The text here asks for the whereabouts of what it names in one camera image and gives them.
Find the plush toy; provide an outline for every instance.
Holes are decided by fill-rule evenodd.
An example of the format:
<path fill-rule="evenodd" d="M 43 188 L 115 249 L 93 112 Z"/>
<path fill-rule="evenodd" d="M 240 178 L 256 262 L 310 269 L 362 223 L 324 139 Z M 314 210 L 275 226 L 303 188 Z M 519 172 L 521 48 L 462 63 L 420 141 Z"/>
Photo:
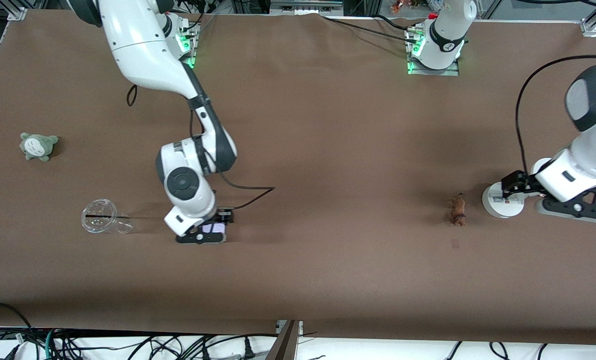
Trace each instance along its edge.
<path fill-rule="evenodd" d="M 43 136 L 38 134 L 28 134 L 23 132 L 20 134 L 20 150 L 24 153 L 24 158 L 27 160 L 39 158 L 44 162 L 49 161 L 49 154 L 54 149 L 54 144 L 58 142 L 58 136 Z"/>

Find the black cable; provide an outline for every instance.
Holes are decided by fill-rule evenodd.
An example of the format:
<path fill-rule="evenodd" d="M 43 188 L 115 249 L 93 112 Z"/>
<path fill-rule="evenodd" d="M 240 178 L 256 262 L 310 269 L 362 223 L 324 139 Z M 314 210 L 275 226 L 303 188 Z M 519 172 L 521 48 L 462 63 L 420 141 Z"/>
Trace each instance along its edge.
<path fill-rule="evenodd" d="M 206 339 L 202 342 L 202 360 L 211 360 L 211 358 L 209 357 L 209 351 L 207 350 Z"/>
<path fill-rule="evenodd" d="M 452 360 L 454 358 L 454 355 L 456 355 L 456 351 L 458 351 L 458 348 L 462 343 L 462 341 L 456 342 L 456 344 L 453 346 L 453 350 L 451 350 L 451 353 L 449 354 L 446 360 Z"/>
<path fill-rule="evenodd" d="M 209 348 L 216 346 L 218 344 L 228 342 L 230 340 L 247 338 L 247 337 L 275 337 L 275 338 L 277 338 L 278 335 L 276 335 L 275 333 L 247 333 L 246 335 L 236 335 L 236 336 L 232 336 L 232 337 L 227 337 L 226 339 L 218 340 L 216 342 L 212 342 L 211 344 L 208 344 L 207 346 L 204 346 L 203 348 L 206 350 L 206 349 L 209 349 Z M 196 351 L 189 358 L 191 358 L 191 359 L 195 358 L 196 356 L 200 355 L 200 353 L 202 353 L 202 351 L 203 351 L 202 349 Z"/>
<path fill-rule="evenodd" d="M 87 351 L 87 350 L 109 350 L 109 351 L 117 351 L 117 350 L 124 350 L 124 349 L 129 349 L 131 347 L 139 346 L 140 344 L 141 343 L 138 342 L 136 344 L 131 344 L 131 345 L 122 346 L 122 347 L 108 347 L 108 346 L 80 347 L 80 346 L 76 346 L 76 347 L 74 347 L 74 349 L 75 350 L 79 350 L 79 351 Z"/>
<path fill-rule="evenodd" d="M 129 357 L 127 357 L 127 360 L 132 360 L 132 358 L 136 355 L 136 353 L 138 353 L 138 350 L 140 350 L 142 347 L 144 347 L 147 343 L 151 342 L 152 339 L 154 339 L 154 336 L 147 337 L 140 344 L 138 344 L 138 347 L 133 349 L 131 354 L 129 354 Z"/>
<path fill-rule="evenodd" d="M 548 345 L 549 344 L 541 344 L 540 349 L 538 349 L 538 357 L 536 357 L 536 360 L 541 360 L 543 357 L 543 350 L 545 350 Z"/>
<path fill-rule="evenodd" d="M 183 31 L 183 32 L 186 32 L 187 30 L 191 30 L 191 29 L 193 29 L 193 28 L 194 28 L 196 25 L 198 25 L 198 23 L 200 23 L 200 21 L 203 19 L 203 15 L 204 15 L 204 14 L 205 14 L 205 13 L 200 13 L 200 16 L 198 16 L 198 19 L 197 19 L 197 20 L 196 20 L 194 23 L 192 23 L 191 25 L 189 25 L 188 27 L 183 27 L 183 28 L 182 28 L 182 31 Z"/>
<path fill-rule="evenodd" d="M 394 23 L 393 21 L 391 21 L 390 19 L 386 18 L 385 16 L 382 16 L 382 14 L 372 14 L 371 16 L 372 18 L 380 18 L 382 20 L 384 20 L 385 22 L 387 22 L 387 24 L 391 25 L 392 27 L 398 29 L 398 30 L 404 30 L 407 31 L 407 27 L 406 26 L 400 26 L 397 23 Z"/>
<path fill-rule="evenodd" d="M 189 346 L 185 351 L 183 351 L 180 354 L 180 356 L 178 358 L 176 358 L 176 360 L 183 360 L 183 359 L 188 358 L 189 354 L 198 350 L 198 347 L 202 344 L 203 341 L 211 340 L 212 338 L 215 338 L 215 337 L 216 337 L 215 335 L 204 335 L 204 336 L 200 337 L 198 340 L 193 342 L 193 344 L 191 344 L 191 346 Z"/>
<path fill-rule="evenodd" d="M 529 3 L 529 4 L 541 4 L 541 5 L 583 3 L 583 4 L 587 4 L 587 5 L 596 7 L 596 2 L 593 2 L 590 0 L 518 0 L 518 2 Z"/>
<path fill-rule="evenodd" d="M 395 36 L 395 35 L 392 35 L 392 34 L 385 34 L 384 32 L 380 32 L 380 31 L 376 31 L 376 30 L 372 30 L 372 29 L 367 29 L 366 27 L 362 27 L 362 26 L 358 26 L 358 25 L 353 25 L 353 23 L 348 23 L 348 22 L 340 21 L 340 20 L 337 20 L 335 18 L 328 18 L 326 16 L 323 16 L 323 18 L 324 19 L 327 19 L 329 21 L 332 21 L 334 23 L 339 23 L 339 24 L 342 24 L 342 25 L 347 25 L 348 27 L 352 27 L 352 28 L 356 28 L 356 29 L 360 29 L 360 30 L 365 30 L 365 32 L 370 32 L 370 33 L 382 35 L 382 36 L 385 36 L 385 37 L 389 37 L 389 38 L 392 38 L 392 39 L 397 39 L 399 41 L 404 41 L 405 43 L 412 43 L 412 44 L 416 43 L 416 40 L 414 40 L 414 39 L 401 38 L 400 36 Z"/>
<path fill-rule="evenodd" d="M 194 137 L 194 133 L 193 133 L 193 123 L 194 123 L 194 112 L 191 111 L 191 116 L 189 118 L 189 136 L 190 137 Z M 207 157 L 209 157 L 209 159 L 211 160 L 211 162 L 213 163 L 213 166 L 216 167 L 216 170 L 218 170 L 218 175 L 220 175 L 220 177 L 222 178 L 222 180 L 227 183 L 227 185 L 229 185 L 232 188 L 236 188 L 236 189 L 241 189 L 244 191 L 265 191 L 261 194 L 259 194 L 258 196 L 256 196 L 255 198 L 251 199 L 250 201 L 247 201 L 246 203 L 243 203 L 243 205 L 239 205 L 236 207 L 232 207 L 232 210 L 239 210 L 242 209 L 244 207 L 247 207 L 248 205 L 251 205 L 252 203 L 254 203 L 255 201 L 257 201 L 258 199 L 262 198 L 263 196 L 265 196 L 266 194 L 271 193 L 272 191 L 274 191 L 276 189 L 275 186 L 244 186 L 244 185 L 238 185 L 238 184 L 234 184 L 233 182 L 231 182 L 229 180 L 229 178 L 227 178 L 227 176 L 225 176 L 225 174 L 223 173 L 222 169 L 220 169 L 220 166 L 218 166 L 218 164 L 216 164 L 216 160 L 214 160 L 214 158 L 211 156 L 211 154 L 209 153 L 209 151 L 207 151 L 206 148 L 202 148 L 202 150 L 204 150 L 204 153 L 207 155 Z"/>
<path fill-rule="evenodd" d="M 163 344 L 161 344 L 158 340 L 152 340 L 152 342 L 155 342 L 159 346 L 157 348 L 152 347 L 151 355 L 149 356 L 149 360 L 152 360 L 154 358 L 154 356 L 156 356 L 156 354 L 158 354 L 159 352 L 161 352 L 163 350 L 166 350 L 166 351 L 172 353 L 173 355 L 175 355 L 177 358 L 179 358 L 181 353 L 179 353 L 176 350 L 172 350 L 167 346 L 167 344 L 169 344 L 173 340 L 177 340 L 177 339 L 178 339 L 177 335 L 172 336 L 169 340 L 165 341 Z"/>
<path fill-rule="evenodd" d="M 494 344 L 499 344 L 500 345 L 500 347 L 502 348 L 502 351 L 503 351 L 504 355 L 500 354 L 498 351 L 496 351 L 496 349 L 494 349 Z M 502 342 L 490 342 L 489 343 L 489 349 L 491 350 L 492 353 L 494 353 L 494 355 L 496 355 L 500 359 L 502 359 L 502 360 L 509 360 L 509 354 L 507 353 L 507 348 L 505 347 L 505 344 L 503 344 Z"/>
<path fill-rule="evenodd" d="M 560 59 L 550 61 L 550 62 L 544 64 L 543 66 L 540 66 L 540 68 L 538 68 L 536 71 L 532 72 L 531 75 L 529 75 L 529 77 L 527 77 L 527 80 L 525 80 L 524 84 L 522 84 L 520 93 L 518 93 L 518 100 L 516 100 L 516 102 L 515 102 L 515 134 L 518 137 L 518 145 L 520 146 L 520 157 L 522 158 L 522 170 L 524 170 L 524 172 L 526 174 L 529 174 L 529 172 L 527 171 L 527 158 L 525 156 L 525 146 L 523 144 L 523 137 L 522 137 L 522 135 L 520 135 L 520 121 L 518 120 L 518 114 L 520 112 L 520 100 L 523 98 L 525 89 L 527 88 L 527 85 L 529 84 L 529 82 L 534 78 L 534 76 L 538 75 L 538 73 L 540 73 L 540 71 L 543 71 L 546 68 L 549 68 L 550 66 L 555 65 L 555 64 L 567 62 L 570 60 L 580 60 L 580 59 L 596 59 L 596 55 L 575 55 L 575 56 L 561 57 Z"/>
<path fill-rule="evenodd" d="M 189 5 L 186 1 L 182 2 L 184 4 L 184 7 L 186 7 L 186 11 L 188 12 L 188 14 L 191 14 L 191 9 L 189 8 Z"/>
<path fill-rule="evenodd" d="M 33 344 L 35 345 L 35 358 L 36 358 L 36 360 L 40 360 L 40 351 L 38 349 L 38 338 L 34 334 L 34 328 L 31 326 L 31 323 L 29 323 L 29 320 L 17 308 L 15 308 L 11 305 L 8 305 L 8 303 L 0 302 L 0 308 L 5 308 L 5 309 L 10 310 L 11 312 L 15 313 L 17 315 L 17 317 L 19 317 L 20 320 L 22 320 L 24 325 L 26 325 L 26 327 L 29 329 L 30 337 L 33 339 Z"/>
<path fill-rule="evenodd" d="M 133 91 L 133 98 L 131 99 L 131 101 L 129 101 L 129 95 L 131 95 L 132 91 Z M 136 102 L 136 96 L 138 96 L 138 85 L 133 84 L 129 88 L 129 91 L 127 91 L 127 106 L 128 107 L 133 107 L 134 103 Z"/>
<path fill-rule="evenodd" d="M 207 151 L 207 149 L 204 147 L 202 148 L 202 150 L 204 150 L 204 153 L 207 155 L 207 157 L 209 157 L 209 159 L 213 163 L 213 166 L 215 166 L 216 169 L 218 170 L 218 175 L 220 175 L 222 180 L 224 180 L 224 182 L 227 183 L 227 185 L 229 185 L 230 187 L 236 188 L 236 189 L 243 189 L 244 191 L 265 191 L 265 192 L 259 194 L 258 196 L 256 196 L 255 198 L 253 198 L 252 200 L 247 201 L 246 203 L 243 203 L 243 205 L 233 207 L 232 210 L 238 210 L 238 209 L 247 207 L 247 205 L 254 203 L 256 200 L 262 198 L 266 194 L 269 194 L 276 189 L 275 186 L 244 186 L 244 185 L 234 184 L 233 182 L 231 182 L 229 180 L 229 178 L 227 178 L 227 176 L 225 176 L 225 174 L 220 169 L 220 167 L 218 167 L 218 164 L 216 164 L 216 161 L 214 160 L 214 158 L 209 154 L 209 151 Z"/>

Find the wire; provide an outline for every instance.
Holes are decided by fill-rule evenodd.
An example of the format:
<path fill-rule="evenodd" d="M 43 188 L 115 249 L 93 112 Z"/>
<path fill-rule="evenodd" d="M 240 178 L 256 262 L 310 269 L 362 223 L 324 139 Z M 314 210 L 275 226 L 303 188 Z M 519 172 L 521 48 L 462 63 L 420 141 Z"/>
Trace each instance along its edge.
<path fill-rule="evenodd" d="M 181 353 L 180 356 L 176 360 L 183 360 L 183 359 L 188 358 L 189 354 L 193 353 L 193 351 L 196 351 L 198 349 L 198 347 L 202 344 L 202 342 L 211 340 L 212 338 L 215 338 L 215 337 L 216 337 L 215 335 L 204 335 L 203 337 L 200 337 L 193 344 L 191 344 L 191 346 L 189 346 L 185 351 L 183 351 L 183 353 Z"/>
<path fill-rule="evenodd" d="M 454 355 L 456 355 L 456 351 L 458 351 L 458 348 L 460 347 L 460 345 L 462 343 L 463 343 L 462 341 L 456 342 L 456 344 L 453 346 L 453 350 L 451 351 L 451 353 L 449 354 L 449 356 L 447 357 L 446 360 L 452 360 L 454 358 Z"/>
<path fill-rule="evenodd" d="M 182 28 L 182 31 L 183 31 L 183 32 L 186 32 L 187 30 L 191 30 L 191 29 L 193 29 L 193 28 L 194 28 L 196 25 L 198 25 L 198 23 L 200 23 L 200 21 L 203 19 L 203 15 L 204 15 L 204 14 L 205 14 L 205 13 L 200 13 L 200 16 L 198 16 L 198 19 L 197 19 L 197 20 L 196 20 L 194 23 L 192 23 L 191 25 L 189 25 L 188 27 L 183 27 L 183 28 Z"/>
<path fill-rule="evenodd" d="M 240 338 L 252 338 L 252 337 L 275 337 L 277 338 L 278 335 L 276 335 L 275 333 L 247 333 L 246 335 L 236 335 L 236 336 L 232 336 L 232 337 L 227 337 L 226 339 L 222 339 L 222 340 L 218 340 L 216 342 L 212 342 L 211 344 L 208 344 L 207 346 L 203 346 L 204 349 L 209 349 L 213 346 L 216 346 L 218 344 L 224 343 L 224 342 L 228 342 L 230 340 L 235 340 L 235 339 L 240 339 Z M 202 349 L 197 350 L 193 355 L 190 356 L 190 358 L 195 358 L 196 356 L 200 355 L 200 353 L 202 353 Z"/>
<path fill-rule="evenodd" d="M 541 358 L 543 357 L 543 351 L 548 345 L 549 344 L 541 344 L 540 349 L 538 349 L 538 357 L 536 357 L 536 360 L 541 360 Z"/>
<path fill-rule="evenodd" d="M 324 19 L 327 19 L 329 21 L 332 21 L 333 23 L 339 23 L 342 25 L 347 25 L 348 27 L 352 27 L 352 28 L 356 28 L 356 29 L 360 29 L 360 30 L 365 30 L 365 32 L 370 32 L 370 33 L 374 33 L 374 34 L 378 34 L 378 35 L 382 35 L 384 37 L 388 37 L 388 38 L 392 38 L 392 39 L 397 39 L 399 41 L 404 41 L 405 43 L 416 43 L 416 40 L 414 39 L 408 39 L 408 38 L 401 38 L 400 36 L 395 36 L 392 34 L 385 34 L 385 32 L 380 32 L 380 31 L 376 31 L 376 30 L 372 30 L 372 29 L 367 29 L 366 27 L 362 27 L 362 26 L 358 26 L 358 25 L 353 25 L 353 23 L 348 23 L 348 22 L 344 22 L 344 21 L 340 21 L 337 20 L 335 18 L 328 18 L 326 16 L 323 16 Z"/>
<path fill-rule="evenodd" d="M 259 194 L 258 196 L 256 196 L 255 198 L 251 199 L 250 201 L 247 201 L 246 203 L 243 203 L 243 205 L 233 207 L 232 210 L 239 210 L 239 209 L 242 209 L 244 207 L 247 207 L 248 205 L 254 203 L 256 200 L 262 198 L 266 194 L 269 194 L 269 193 L 271 193 L 272 191 L 274 191 L 276 189 L 275 186 L 244 186 L 244 185 L 234 184 L 233 182 L 231 182 L 229 180 L 229 178 L 227 178 L 227 176 L 225 176 L 225 174 L 220 169 L 220 167 L 218 167 L 218 164 L 216 164 L 216 161 L 209 154 L 209 152 L 207 151 L 207 149 L 203 147 L 202 150 L 204 150 L 204 153 L 207 155 L 207 157 L 209 157 L 209 159 L 211 159 L 211 162 L 213 163 L 213 166 L 215 166 L 216 169 L 218 169 L 218 175 L 220 175 L 220 177 L 222 178 L 222 180 L 224 180 L 224 182 L 227 183 L 227 185 L 229 185 L 230 187 L 236 188 L 236 189 L 243 189 L 244 191 L 265 191 L 265 192 Z"/>
<path fill-rule="evenodd" d="M 194 123 L 194 112 L 191 111 L 191 116 L 189 118 L 189 136 L 190 137 L 194 137 L 193 123 Z M 220 177 L 222 178 L 222 180 L 225 183 L 227 183 L 227 185 L 229 185 L 230 187 L 236 188 L 236 189 L 242 189 L 244 191 L 265 191 L 265 192 L 259 194 L 258 196 L 256 196 L 255 198 L 251 199 L 250 201 L 247 201 L 246 203 L 243 203 L 243 205 L 232 207 L 231 208 L 232 210 L 239 210 L 239 209 L 242 209 L 244 207 L 247 207 L 248 205 L 251 205 L 255 201 L 259 200 L 260 198 L 262 198 L 266 194 L 269 194 L 269 193 L 271 193 L 272 191 L 274 191 L 276 189 L 275 186 L 244 186 L 244 185 L 234 184 L 233 182 L 231 182 L 229 180 L 229 178 L 227 178 L 227 176 L 225 176 L 225 174 L 223 173 L 223 170 L 220 169 L 220 166 L 218 166 L 218 164 L 216 164 L 216 160 L 214 160 L 214 158 L 211 156 L 211 154 L 209 153 L 209 151 L 207 151 L 207 149 L 204 146 L 202 147 L 202 150 L 204 151 L 205 155 L 207 155 L 207 157 L 209 157 L 209 159 L 213 163 L 213 166 L 216 167 L 216 170 L 218 170 L 218 175 L 220 175 Z"/>
<path fill-rule="evenodd" d="M 184 7 L 186 7 L 186 11 L 191 14 L 191 9 L 189 8 L 188 3 L 186 1 L 182 1 L 182 3 L 184 4 Z"/>
<path fill-rule="evenodd" d="M 133 98 L 131 99 L 131 101 L 129 101 L 129 95 L 131 95 L 132 91 L 133 91 Z M 127 91 L 127 106 L 128 107 L 133 107 L 134 103 L 136 102 L 136 96 L 138 96 L 138 85 L 133 84 L 129 88 L 129 91 Z"/>
<path fill-rule="evenodd" d="M 583 3 L 583 4 L 587 4 L 587 5 L 596 7 L 596 2 L 593 2 L 590 0 L 518 0 L 518 2 L 529 3 L 529 4 L 541 4 L 541 5 Z"/>
<path fill-rule="evenodd" d="M 407 27 L 406 26 L 400 26 L 397 23 L 394 23 L 393 21 L 391 21 L 390 19 L 386 18 L 385 16 L 382 16 L 382 14 L 372 14 L 371 16 L 372 18 L 380 18 L 382 20 L 384 20 L 385 22 L 387 22 L 387 24 L 391 25 L 392 27 L 398 29 L 398 30 L 404 30 L 407 31 Z"/>
<path fill-rule="evenodd" d="M 34 328 L 31 326 L 31 323 L 29 323 L 29 320 L 17 308 L 15 308 L 11 305 L 8 305 L 7 303 L 0 302 L 0 308 L 5 308 L 5 309 L 10 310 L 11 312 L 15 313 L 17 315 L 17 317 L 19 317 L 20 320 L 22 320 L 24 325 L 26 325 L 26 327 L 29 329 L 29 335 L 33 339 L 33 342 L 36 345 L 35 346 L 35 358 L 36 358 L 36 360 L 40 360 L 40 351 L 38 350 L 38 338 L 34 334 Z"/>
<path fill-rule="evenodd" d="M 502 348 L 502 351 L 504 353 L 504 356 L 501 355 L 498 351 L 496 351 L 496 349 L 494 349 L 494 344 L 499 344 L 500 345 L 500 347 Z M 490 342 L 489 343 L 489 349 L 491 350 L 492 353 L 494 353 L 494 355 L 496 355 L 500 359 L 502 359 L 502 360 L 509 360 L 509 355 L 507 353 L 507 348 L 505 347 L 505 345 L 502 342 Z"/>
<path fill-rule="evenodd" d="M 49 354 L 49 342 L 51 341 L 53 332 L 53 330 L 49 331 L 46 340 L 44 340 L 44 356 L 46 356 L 47 359 L 51 358 L 51 355 Z"/>
<path fill-rule="evenodd" d="M 72 349 L 78 349 L 79 351 L 87 351 L 87 350 L 110 350 L 110 351 L 118 351 L 118 350 L 124 350 L 124 349 L 129 349 L 131 347 L 135 347 L 135 346 L 139 346 L 141 343 L 138 342 L 136 344 L 131 344 L 131 345 L 127 345 L 127 346 L 122 346 L 122 347 L 108 347 L 108 346 L 93 346 L 93 347 L 80 347 L 80 346 L 76 346 L 75 348 Z"/>
<path fill-rule="evenodd" d="M 129 354 L 129 357 L 127 357 L 127 360 L 132 360 L 132 358 L 136 355 L 136 353 L 138 353 L 138 350 L 140 350 L 141 347 L 144 347 L 147 343 L 151 342 L 152 339 L 154 339 L 154 336 L 147 337 L 140 344 L 138 344 L 138 347 L 136 347 L 135 349 L 133 349 L 133 351 L 131 352 L 131 354 Z"/>
<path fill-rule="evenodd" d="M 540 73 L 540 71 L 543 71 L 555 64 L 567 62 L 570 60 L 580 60 L 580 59 L 596 59 L 596 55 L 575 55 L 575 56 L 561 57 L 560 59 L 550 61 L 550 62 L 544 64 L 543 66 L 540 66 L 540 68 L 538 68 L 536 71 L 532 72 L 531 75 L 529 75 L 529 77 L 527 77 L 527 80 L 524 81 L 524 84 L 522 84 L 522 88 L 520 88 L 520 93 L 518 93 L 518 100 L 516 100 L 516 102 L 515 102 L 515 134 L 518 137 L 518 146 L 520 146 L 520 157 L 522 158 L 522 170 L 524 170 L 525 174 L 529 174 L 529 172 L 527 171 L 527 157 L 525 155 L 525 146 L 523 144 L 523 137 L 520 134 L 520 121 L 518 120 L 518 118 L 519 118 L 518 114 L 520 112 L 520 100 L 522 100 L 522 98 L 523 98 L 525 89 L 527 88 L 527 85 L 529 84 L 529 82 L 531 82 L 531 80 L 534 78 L 534 76 L 538 75 L 538 73 Z"/>

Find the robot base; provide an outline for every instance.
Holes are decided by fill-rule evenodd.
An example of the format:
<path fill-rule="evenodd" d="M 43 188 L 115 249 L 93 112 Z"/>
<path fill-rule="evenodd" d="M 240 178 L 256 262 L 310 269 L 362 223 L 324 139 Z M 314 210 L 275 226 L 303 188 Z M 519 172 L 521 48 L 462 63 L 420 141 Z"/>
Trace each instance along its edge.
<path fill-rule="evenodd" d="M 482 193 L 482 204 L 491 216 L 507 219 L 522 212 L 525 207 L 523 197 L 512 195 L 503 198 L 502 195 L 502 182 L 496 182 Z"/>
<path fill-rule="evenodd" d="M 422 23 L 415 25 L 415 32 L 411 34 L 409 31 L 405 31 L 406 39 L 414 39 L 415 41 L 420 40 L 420 33 L 424 33 L 424 28 L 421 27 Z M 416 44 L 407 43 L 405 46 L 405 52 L 407 53 L 407 73 L 410 75 L 436 75 L 436 76 L 458 76 L 458 60 L 453 60 L 453 63 L 448 68 L 441 70 L 435 70 L 424 66 L 417 57 L 412 55 Z"/>
<path fill-rule="evenodd" d="M 183 236 L 176 236 L 179 244 L 220 244 L 227 240 L 227 224 L 234 222 L 232 208 L 219 207 L 209 221 L 190 228 Z"/>

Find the small figurine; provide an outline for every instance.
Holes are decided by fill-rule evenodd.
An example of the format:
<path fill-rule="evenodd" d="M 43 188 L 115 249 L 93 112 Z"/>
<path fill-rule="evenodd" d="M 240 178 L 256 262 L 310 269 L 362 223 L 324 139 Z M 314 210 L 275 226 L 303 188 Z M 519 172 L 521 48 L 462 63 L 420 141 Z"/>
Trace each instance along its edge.
<path fill-rule="evenodd" d="M 20 134 L 20 150 L 24 153 L 24 158 L 27 160 L 39 158 L 44 162 L 49 161 L 49 154 L 54 149 L 54 144 L 58 142 L 58 136 L 43 136 L 38 134 L 28 134 L 23 132 Z"/>
<path fill-rule="evenodd" d="M 465 226 L 465 200 L 463 200 L 463 193 L 454 196 L 451 199 L 451 223 L 453 225 Z"/>

